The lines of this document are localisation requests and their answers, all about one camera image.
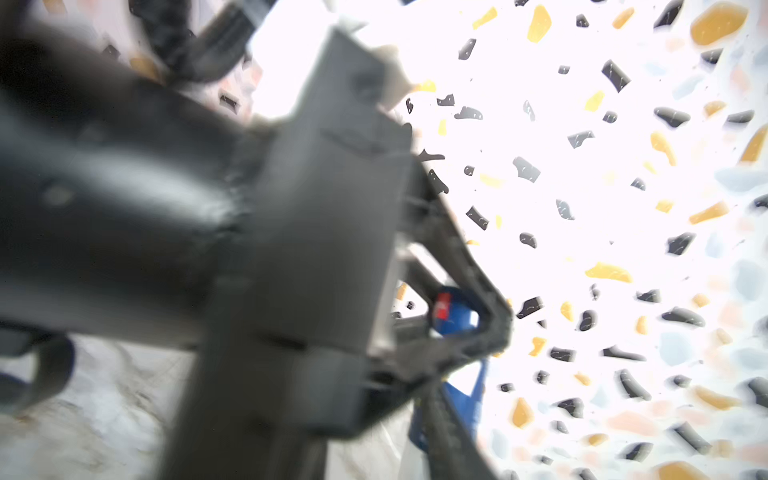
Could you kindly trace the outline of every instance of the black tube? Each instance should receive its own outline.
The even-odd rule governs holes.
[[[66,38],[11,42],[0,318],[196,346],[217,248],[237,229],[238,182],[268,140]]]

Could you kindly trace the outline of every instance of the red label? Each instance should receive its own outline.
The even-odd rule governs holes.
[[[451,294],[448,292],[440,293],[435,303],[435,318],[439,320],[448,319],[448,311],[451,308]]]

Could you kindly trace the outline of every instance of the black cable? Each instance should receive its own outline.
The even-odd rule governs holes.
[[[263,2],[263,11],[274,3]],[[195,38],[189,29],[190,0],[129,0],[128,5],[141,20],[152,51],[170,70],[171,83],[221,79],[243,57],[259,26],[240,6],[229,4]]]

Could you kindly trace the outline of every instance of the black plastic part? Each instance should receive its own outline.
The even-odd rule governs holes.
[[[357,435],[429,383],[506,346],[504,297],[410,154],[411,137],[376,110],[383,75],[380,62],[335,34],[274,141],[214,281],[207,343],[167,453],[169,480],[264,472],[254,452],[281,429]],[[369,357],[398,231],[462,288],[478,328]],[[278,426],[243,430],[254,423]]]
[[[0,318],[195,347],[270,136],[29,29],[0,65]]]
[[[141,20],[152,52],[170,69],[172,81],[219,80],[240,62],[259,25],[230,3],[195,37],[189,35],[190,5],[190,0],[129,0],[131,13]],[[266,13],[269,6],[264,3],[262,9]]]
[[[424,431],[429,447],[429,476],[434,480],[496,480],[480,456],[451,400],[441,386],[422,397]]]
[[[0,55],[3,44],[12,38],[27,15],[32,0],[4,0],[0,2]]]
[[[30,382],[0,372],[0,413],[15,414],[60,393],[74,368],[74,346],[63,335],[0,328],[0,356],[31,353],[37,359]]]
[[[0,317],[196,348],[163,480],[313,478],[327,437],[358,435],[507,346],[509,306],[409,133],[376,108],[384,65],[344,35],[291,121],[243,131],[97,52],[29,32],[0,58]],[[372,356],[401,235],[462,289],[478,328],[434,339],[414,319],[407,334],[395,327],[396,349]],[[439,284],[423,274],[407,273],[424,277],[429,303]]]

